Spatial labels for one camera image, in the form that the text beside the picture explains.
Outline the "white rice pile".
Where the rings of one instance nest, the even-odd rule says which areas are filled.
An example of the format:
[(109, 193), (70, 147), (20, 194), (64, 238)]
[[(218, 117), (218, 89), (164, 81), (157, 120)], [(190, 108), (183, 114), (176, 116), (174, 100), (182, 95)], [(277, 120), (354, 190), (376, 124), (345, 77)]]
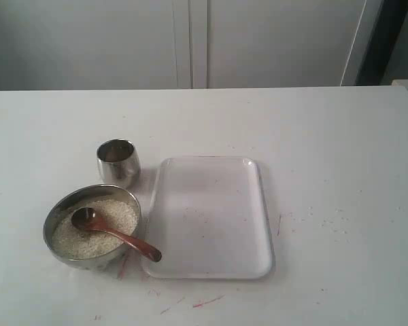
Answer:
[[(82, 205), (102, 214), (109, 227), (124, 234), (132, 234), (138, 224), (137, 209), (125, 202), (106, 199)], [(72, 225), (72, 214), (81, 206), (69, 209), (52, 235), (52, 248), (69, 259), (90, 259), (109, 253), (119, 247), (122, 241), (103, 232), (83, 232)]]

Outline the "steel bowl with rice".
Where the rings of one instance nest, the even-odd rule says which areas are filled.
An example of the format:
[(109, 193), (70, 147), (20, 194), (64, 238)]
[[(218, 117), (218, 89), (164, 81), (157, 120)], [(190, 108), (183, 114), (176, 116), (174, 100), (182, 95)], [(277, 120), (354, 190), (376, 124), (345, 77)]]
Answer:
[(84, 187), (75, 190), (74, 192), (65, 196), (63, 199), (59, 200), (58, 203), (55, 204), (52, 210), (48, 213), (44, 222), (44, 242), (50, 250), (51, 254), (55, 258), (57, 258), (57, 260), (73, 268), (79, 268), (83, 270), (103, 270), (109, 263), (120, 259), (129, 250), (129, 246), (122, 242), (122, 244), (113, 251), (104, 255), (100, 255), (98, 257), (90, 259), (69, 259), (59, 255), (52, 248), (52, 235), (58, 224), (64, 218), (64, 215), (69, 212), (69, 209), (72, 209), (76, 206), (81, 206), (80, 208), (83, 208), (82, 205), (88, 202), (106, 199), (125, 202), (137, 209), (139, 215), (137, 227), (132, 234), (128, 235), (134, 237), (138, 236), (139, 226), (141, 222), (141, 207), (136, 197), (130, 191), (115, 185), (106, 184)]

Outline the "small steel cup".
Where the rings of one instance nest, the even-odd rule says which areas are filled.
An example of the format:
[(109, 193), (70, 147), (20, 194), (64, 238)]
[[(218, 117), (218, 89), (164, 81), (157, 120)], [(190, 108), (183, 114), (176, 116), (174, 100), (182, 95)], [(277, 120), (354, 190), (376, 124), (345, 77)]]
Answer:
[(136, 184), (141, 173), (137, 150), (126, 139), (112, 139), (97, 149), (99, 175), (104, 183), (129, 188)]

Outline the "brown wooden spoon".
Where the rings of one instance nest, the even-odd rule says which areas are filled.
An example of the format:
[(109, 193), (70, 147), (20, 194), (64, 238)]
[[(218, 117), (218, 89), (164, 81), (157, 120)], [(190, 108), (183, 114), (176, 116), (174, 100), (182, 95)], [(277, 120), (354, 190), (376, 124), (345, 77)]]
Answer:
[(93, 208), (83, 207), (72, 214), (73, 226), (83, 232), (103, 232), (120, 239), (128, 246), (139, 252), (145, 258), (153, 262), (162, 259), (162, 253), (144, 240), (126, 235), (114, 228), (109, 227), (104, 216)]

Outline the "white cabinet doors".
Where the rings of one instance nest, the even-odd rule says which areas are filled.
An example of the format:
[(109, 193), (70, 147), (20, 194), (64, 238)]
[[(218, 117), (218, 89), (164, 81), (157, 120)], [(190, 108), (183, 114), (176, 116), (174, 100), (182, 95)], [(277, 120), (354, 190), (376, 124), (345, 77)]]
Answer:
[(0, 90), (353, 86), (381, 1), (0, 1)]

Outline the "white plastic tray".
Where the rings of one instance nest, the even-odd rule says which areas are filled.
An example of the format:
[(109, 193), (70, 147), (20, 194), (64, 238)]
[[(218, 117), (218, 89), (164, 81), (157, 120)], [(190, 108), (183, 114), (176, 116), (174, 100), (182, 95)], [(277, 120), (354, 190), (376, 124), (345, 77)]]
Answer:
[(258, 279), (273, 253), (258, 165), (245, 157), (168, 158), (158, 169), (145, 240), (154, 278)]

